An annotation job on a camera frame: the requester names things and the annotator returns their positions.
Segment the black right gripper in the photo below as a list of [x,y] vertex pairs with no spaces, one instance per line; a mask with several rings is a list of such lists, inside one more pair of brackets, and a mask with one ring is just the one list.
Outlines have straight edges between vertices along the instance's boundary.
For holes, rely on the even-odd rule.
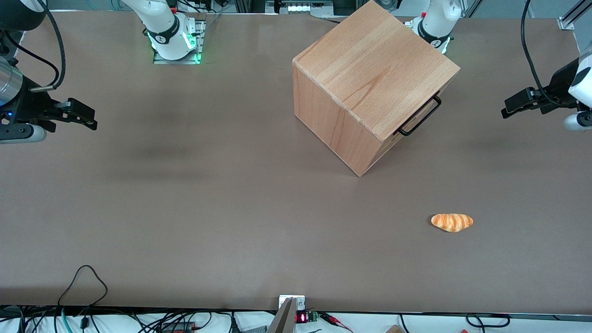
[[97,130],[95,110],[74,98],[59,103],[48,92],[31,92],[38,85],[24,76],[10,77],[10,133],[33,135],[56,131],[54,122],[77,123]]

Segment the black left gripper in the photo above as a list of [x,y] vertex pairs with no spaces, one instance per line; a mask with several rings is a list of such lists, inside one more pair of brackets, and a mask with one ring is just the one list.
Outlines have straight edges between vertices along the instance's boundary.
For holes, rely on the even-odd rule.
[[548,114],[558,108],[576,109],[580,111],[579,102],[569,92],[579,68],[579,58],[558,69],[546,86],[539,89],[525,88],[505,100],[505,108],[501,110],[503,119],[529,110],[539,110]]

